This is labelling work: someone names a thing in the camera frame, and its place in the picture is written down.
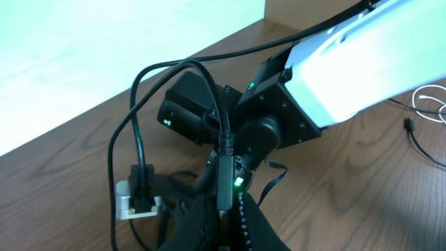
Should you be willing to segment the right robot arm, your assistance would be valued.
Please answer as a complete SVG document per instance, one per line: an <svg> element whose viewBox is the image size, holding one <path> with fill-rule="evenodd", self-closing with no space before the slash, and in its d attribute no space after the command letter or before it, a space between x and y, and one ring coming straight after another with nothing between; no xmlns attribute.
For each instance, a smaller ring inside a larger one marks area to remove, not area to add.
<svg viewBox="0 0 446 251"><path fill-rule="evenodd" d="M445 2L371 1L346 19L311 29L264 61L244 91L184 70L158 121L231 160L210 169L184 199L210 193L224 209L275 149L322 135L360 111L445 77Z"/></svg>

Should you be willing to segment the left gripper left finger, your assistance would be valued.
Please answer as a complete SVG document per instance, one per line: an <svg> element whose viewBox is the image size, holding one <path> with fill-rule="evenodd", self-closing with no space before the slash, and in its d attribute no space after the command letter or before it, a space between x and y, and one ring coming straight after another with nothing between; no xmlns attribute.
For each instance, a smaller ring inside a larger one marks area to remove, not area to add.
<svg viewBox="0 0 446 251"><path fill-rule="evenodd" d="M218 250L218 219L215 200L199 195L192 203L184 221L159 251Z"/></svg>

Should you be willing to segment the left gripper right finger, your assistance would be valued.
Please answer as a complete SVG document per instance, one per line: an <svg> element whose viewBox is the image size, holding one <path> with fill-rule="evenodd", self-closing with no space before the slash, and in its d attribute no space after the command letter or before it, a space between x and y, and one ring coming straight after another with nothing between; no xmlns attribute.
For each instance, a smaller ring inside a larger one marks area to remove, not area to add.
<svg viewBox="0 0 446 251"><path fill-rule="evenodd" d="M231 210L231 249L291 251L247 192L237 192Z"/></svg>

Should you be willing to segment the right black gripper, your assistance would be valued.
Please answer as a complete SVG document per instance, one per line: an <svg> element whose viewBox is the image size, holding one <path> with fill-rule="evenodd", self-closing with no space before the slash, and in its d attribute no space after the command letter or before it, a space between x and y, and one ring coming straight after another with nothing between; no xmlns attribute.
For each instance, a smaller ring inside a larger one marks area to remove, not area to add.
<svg viewBox="0 0 446 251"><path fill-rule="evenodd" d="M188 170L157 173L149 166L149 209L169 211L174 216L189 213L199 195L213 198L217 192L217 153L212 151L200 176Z"/></svg>

